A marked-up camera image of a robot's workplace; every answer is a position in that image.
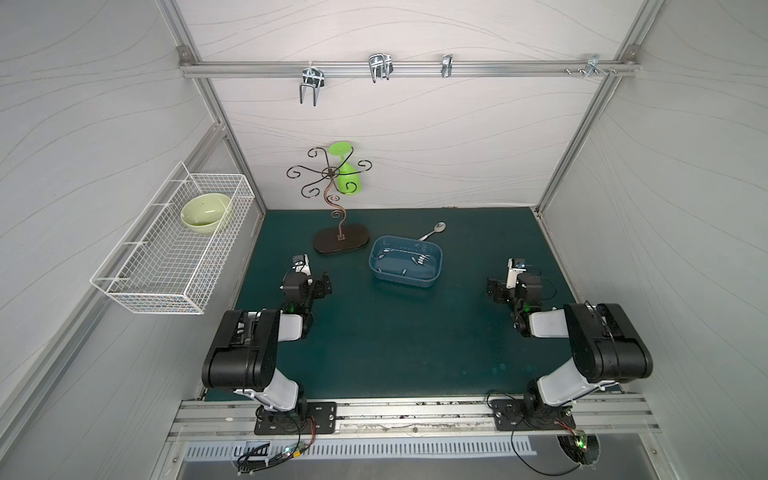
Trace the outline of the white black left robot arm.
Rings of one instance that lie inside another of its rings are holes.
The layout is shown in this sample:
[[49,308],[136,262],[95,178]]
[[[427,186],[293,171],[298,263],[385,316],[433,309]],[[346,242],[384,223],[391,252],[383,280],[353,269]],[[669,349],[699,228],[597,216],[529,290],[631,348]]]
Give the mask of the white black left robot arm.
[[224,312],[203,361],[201,381],[207,389],[230,390],[267,411],[304,419],[304,391],[278,369],[278,345],[308,336],[313,304],[331,294],[332,285],[327,274],[291,271],[281,291],[284,303],[277,309]]

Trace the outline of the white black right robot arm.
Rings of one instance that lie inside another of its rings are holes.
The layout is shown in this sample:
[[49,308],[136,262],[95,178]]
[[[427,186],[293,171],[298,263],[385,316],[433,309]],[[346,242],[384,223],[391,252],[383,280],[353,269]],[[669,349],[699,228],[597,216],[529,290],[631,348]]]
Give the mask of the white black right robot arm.
[[597,390],[650,377],[651,353],[621,305],[585,301],[545,310],[541,290],[540,278],[523,271],[486,280],[487,295],[510,307],[523,337],[569,342],[571,357],[529,384],[517,406],[522,418],[555,419]]

